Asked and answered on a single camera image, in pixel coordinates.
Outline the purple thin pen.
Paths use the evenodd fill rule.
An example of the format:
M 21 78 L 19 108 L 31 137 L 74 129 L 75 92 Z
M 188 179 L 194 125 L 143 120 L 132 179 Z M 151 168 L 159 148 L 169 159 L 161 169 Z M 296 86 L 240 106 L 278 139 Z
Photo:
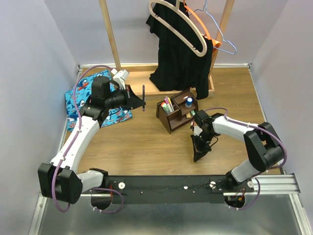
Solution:
M 145 84 L 143 83 L 142 84 L 142 100 L 143 100 L 143 106 L 142 106 L 142 111 L 144 112 L 145 111 Z

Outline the orange black highlighter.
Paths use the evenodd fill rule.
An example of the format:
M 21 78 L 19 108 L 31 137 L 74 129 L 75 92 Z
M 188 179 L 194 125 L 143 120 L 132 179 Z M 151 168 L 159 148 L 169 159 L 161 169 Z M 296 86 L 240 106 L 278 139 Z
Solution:
M 163 109 L 167 109 L 167 104 L 166 104 L 165 102 L 163 102 L 163 103 L 161 103 L 161 107 L 162 107 Z

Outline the mint green highlighter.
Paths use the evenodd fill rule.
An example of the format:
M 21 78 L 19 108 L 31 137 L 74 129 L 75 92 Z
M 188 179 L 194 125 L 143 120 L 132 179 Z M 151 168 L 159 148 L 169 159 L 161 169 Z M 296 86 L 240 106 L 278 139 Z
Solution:
M 170 113 L 171 113 L 171 110 L 170 110 L 170 108 L 168 107 L 168 105 L 167 105 L 167 109 L 164 109 L 164 110 L 166 111 L 167 114 L 170 114 Z

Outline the pink red pen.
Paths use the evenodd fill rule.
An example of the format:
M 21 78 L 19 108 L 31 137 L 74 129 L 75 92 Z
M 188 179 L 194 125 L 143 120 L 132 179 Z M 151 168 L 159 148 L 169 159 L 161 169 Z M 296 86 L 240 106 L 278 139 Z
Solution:
M 169 112 L 170 113 L 172 113 L 173 112 L 173 110 L 172 110 L 172 107 L 171 107 L 171 105 L 170 105 L 170 103 L 169 103 L 169 100 L 168 100 L 168 98 L 167 97 L 165 97 L 165 103 L 166 103 L 166 105 L 167 105 L 167 107 L 168 107 L 168 109 L 169 109 Z

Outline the yellow white marker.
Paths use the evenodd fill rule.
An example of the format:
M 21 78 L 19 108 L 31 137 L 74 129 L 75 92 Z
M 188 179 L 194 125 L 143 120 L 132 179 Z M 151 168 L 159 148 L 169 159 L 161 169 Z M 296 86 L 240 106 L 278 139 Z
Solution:
M 174 109 L 173 104 L 172 104 L 172 102 L 171 102 L 171 100 L 170 100 L 169 97 L 168 97 L 168 101 L 169 101 L 169 105 L 170 105 L 170 107 L 171 107 L 171 110 L 172 110 L 172 112 L 173 112 L 175 109 Z

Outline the blue small bottle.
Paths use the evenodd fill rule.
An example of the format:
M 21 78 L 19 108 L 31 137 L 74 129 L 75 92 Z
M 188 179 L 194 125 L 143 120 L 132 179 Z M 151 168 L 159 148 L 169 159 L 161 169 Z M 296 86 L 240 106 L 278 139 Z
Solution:
M 185 107 L 186 108 L 191 108 L 193 104 L 193 99 L 191 97 L 187 98 L 186 102 L 185 102 Z

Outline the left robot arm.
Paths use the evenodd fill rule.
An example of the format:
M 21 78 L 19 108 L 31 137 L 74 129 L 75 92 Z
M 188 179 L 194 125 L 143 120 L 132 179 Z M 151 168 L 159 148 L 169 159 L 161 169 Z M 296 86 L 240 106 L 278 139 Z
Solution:
M 144 105 L 145 101 L 134 94 L 130 85 L 105 76 L 95 77 L 91 95 L 80 109 L 66 143 L 50 163 L 42 163 L 38 168 L 42 196 L 75 204 L 81 193 L 87 190 L 104 193 L 109 186 L 106 171 L 90 169 L 76 173 L 82 155 L 111 109 L 132 110 Z

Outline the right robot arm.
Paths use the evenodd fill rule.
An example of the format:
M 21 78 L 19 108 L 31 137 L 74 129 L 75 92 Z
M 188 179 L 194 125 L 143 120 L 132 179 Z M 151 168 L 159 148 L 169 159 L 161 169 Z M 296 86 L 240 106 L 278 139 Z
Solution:
M 278 168 L 278 162 L 283 165 L 287 161 L 287 150 L 268 122 L 251 124 L 232 119 L 227 113 L 210 116 L 205 110 L 195 112 L 193 122 L 196 124 L 191 135 L 194 162 L 212 150 L 212 139 L 220 135 L 228 135 L 245 144 L 247 160 L 230 170 L 222 180 L 222 186 L 231 192 L 240 189 L 247 179 Z

